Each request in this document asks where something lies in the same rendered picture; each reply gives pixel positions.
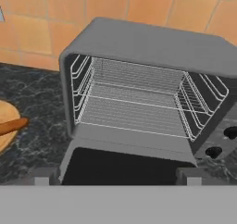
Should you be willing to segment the grey toaster oven door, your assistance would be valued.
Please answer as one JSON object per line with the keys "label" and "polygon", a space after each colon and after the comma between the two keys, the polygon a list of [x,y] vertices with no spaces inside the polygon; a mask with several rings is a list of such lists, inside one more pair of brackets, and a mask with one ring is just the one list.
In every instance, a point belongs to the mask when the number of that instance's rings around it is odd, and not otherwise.
{"label": "grey toaster oven door", "polygon": [[60,165],[63,185],[174,185],[178,168],[194,168],[181,137],[81,124]]}

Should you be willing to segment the round wooden plate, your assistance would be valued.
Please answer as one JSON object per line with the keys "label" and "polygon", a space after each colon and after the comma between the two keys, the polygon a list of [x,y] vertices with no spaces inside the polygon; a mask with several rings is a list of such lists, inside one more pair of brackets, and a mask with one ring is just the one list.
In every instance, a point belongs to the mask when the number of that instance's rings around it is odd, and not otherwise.
{"label": "round wooden plate", "polygon": [[17,119],[20,119],[19,111],[9,102],[0,100],[0,155],[18,133],[13,130]]}

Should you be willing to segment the black toaster oven knob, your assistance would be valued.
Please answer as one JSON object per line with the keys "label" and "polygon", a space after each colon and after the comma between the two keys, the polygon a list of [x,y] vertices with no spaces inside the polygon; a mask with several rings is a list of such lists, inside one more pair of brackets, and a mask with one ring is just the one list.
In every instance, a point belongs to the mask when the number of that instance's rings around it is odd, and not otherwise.
{"label": "black toaster oven knob", "polygon": [[230,140],[234,140],[237,137],[237,126],[228,127],[224,131],[224,135]]}
{"label": "black toaster oven knob", "polygon": [[217,146],[212,146],[206,149],[206,155],[210,156],[212,159],[216,159],[222,153],[222,148]]}

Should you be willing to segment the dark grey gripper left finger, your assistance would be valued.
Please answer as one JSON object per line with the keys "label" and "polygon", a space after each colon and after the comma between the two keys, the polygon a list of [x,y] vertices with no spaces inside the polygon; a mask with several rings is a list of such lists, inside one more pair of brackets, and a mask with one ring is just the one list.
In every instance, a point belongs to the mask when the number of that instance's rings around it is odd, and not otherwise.
{"label": "dark grey gripper left finger", "polygon": [[35,186],[59,185],[59,175],[58,168],[37,168],[25,178],[15,180],[13,184]]}

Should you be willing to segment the grey toaster oven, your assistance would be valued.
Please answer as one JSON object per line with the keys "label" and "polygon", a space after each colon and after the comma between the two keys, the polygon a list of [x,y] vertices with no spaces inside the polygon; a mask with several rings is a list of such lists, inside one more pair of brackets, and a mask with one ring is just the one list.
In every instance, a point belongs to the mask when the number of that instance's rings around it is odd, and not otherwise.
{"label": "grey toaster oven", "polygon": [[229,89],[228,97],[201,134],[194,141],[186,140],[194,160],[206,157],[206,149],[212,146],[222,148],[216,159],[222,159],[237,149],[237,137],[230,140],[224,135],[228,127],[237,126],[237,46],[214,35],[125,20],[94,19],[59,57],[71,140],[81,125],[76,125],[73,119],[70,77],[70,66],[77,55],[220,77]]}

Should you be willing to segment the brown baguette bread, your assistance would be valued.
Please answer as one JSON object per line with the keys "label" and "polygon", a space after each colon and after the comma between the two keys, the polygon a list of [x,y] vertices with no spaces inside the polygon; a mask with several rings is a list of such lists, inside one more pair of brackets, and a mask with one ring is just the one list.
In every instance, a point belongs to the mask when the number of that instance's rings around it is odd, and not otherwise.
{"label": "brown baguette bread", "polygon": [[18,131],[29,124],[27,118],[18,118],[0,124],[0,136],[8,134],[12,131]]}

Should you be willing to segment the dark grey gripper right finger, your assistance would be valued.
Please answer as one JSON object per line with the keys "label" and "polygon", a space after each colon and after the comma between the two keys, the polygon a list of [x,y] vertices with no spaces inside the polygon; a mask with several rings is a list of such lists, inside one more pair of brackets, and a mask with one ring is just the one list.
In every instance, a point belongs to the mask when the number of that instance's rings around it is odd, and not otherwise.
{"label": "dark grey gripper right finger", "polygon": [[176,184],[186,186],[216,186],[223,181],[208,175],[202,168],[178,168],[176,171]]}

